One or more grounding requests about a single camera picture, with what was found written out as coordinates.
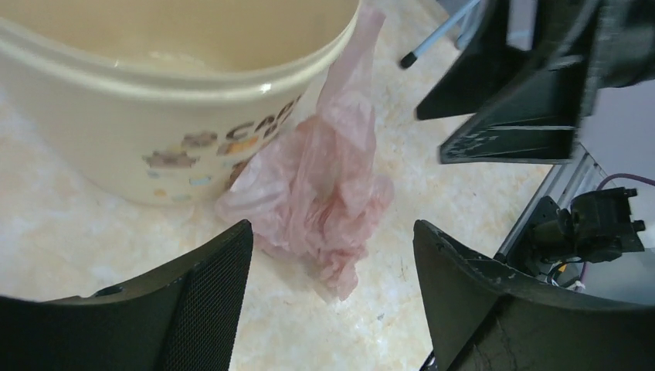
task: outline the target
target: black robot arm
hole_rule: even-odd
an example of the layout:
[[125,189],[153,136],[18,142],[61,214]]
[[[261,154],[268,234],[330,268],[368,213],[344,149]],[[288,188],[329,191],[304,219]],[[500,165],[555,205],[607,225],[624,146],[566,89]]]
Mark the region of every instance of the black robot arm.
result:
[[487,0],[469,46],[416,109],[476,113],[442,163],[568,160],[604,87],[655,80],[655,0],[538,0],[531,50],[507,44],[510,0]]

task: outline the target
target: white marble surface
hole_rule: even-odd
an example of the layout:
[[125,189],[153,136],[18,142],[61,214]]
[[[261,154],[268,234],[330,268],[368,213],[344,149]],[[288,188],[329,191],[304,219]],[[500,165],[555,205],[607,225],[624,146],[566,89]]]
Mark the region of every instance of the white marble surface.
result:
[[[387,15],[375,58],[376,168],[396,200],[358,265],[360,284],[339,302],[297,264],[256,252],[232,367],[417,369],[431,349],[412,254],[426,219],[492,255],[537,189],[546,166],[439,165],[436,146],[462,117],[416,122],[413,108],[456,58],[438,42],[407,71],[397,60],[442,22],[432,0],[366,0]],[[314,86],[317,93],[320,82]],[[307,114],[312,97],[304,98]],[[3,106],[0,121],[0,294],[34,300],[88,295],[148,271],[227,226],[210,203],[135,206],[107,195],[54,155]]]

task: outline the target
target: beige bin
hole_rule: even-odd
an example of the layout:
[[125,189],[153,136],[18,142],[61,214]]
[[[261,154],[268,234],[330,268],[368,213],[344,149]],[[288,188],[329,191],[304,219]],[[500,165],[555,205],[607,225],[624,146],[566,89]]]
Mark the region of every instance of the beige bin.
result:
[[343,50],[359,0],[0,0],[0,87],[92,182],[229,187]]

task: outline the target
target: plastic container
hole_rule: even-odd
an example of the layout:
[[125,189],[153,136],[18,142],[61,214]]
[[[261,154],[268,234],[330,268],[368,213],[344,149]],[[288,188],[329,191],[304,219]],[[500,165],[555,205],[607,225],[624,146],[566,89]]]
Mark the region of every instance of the plastic container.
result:
[[113,194],[217,197],[355,28],[359,0],[0,3],[0,83]]

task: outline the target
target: pink plastic bag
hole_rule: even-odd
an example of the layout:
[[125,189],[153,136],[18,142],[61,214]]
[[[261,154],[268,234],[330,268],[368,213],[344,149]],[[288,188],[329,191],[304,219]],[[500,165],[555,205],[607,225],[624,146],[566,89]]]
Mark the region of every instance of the pink plastic bag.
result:
[[317,113],[255,155],[216,204],[225,220],[250,220],[268,254],[315,260],[341,300],[357,286],[355,263],[394,197],[392,181],[373,174],[372,63],[384,21],[362,8]]

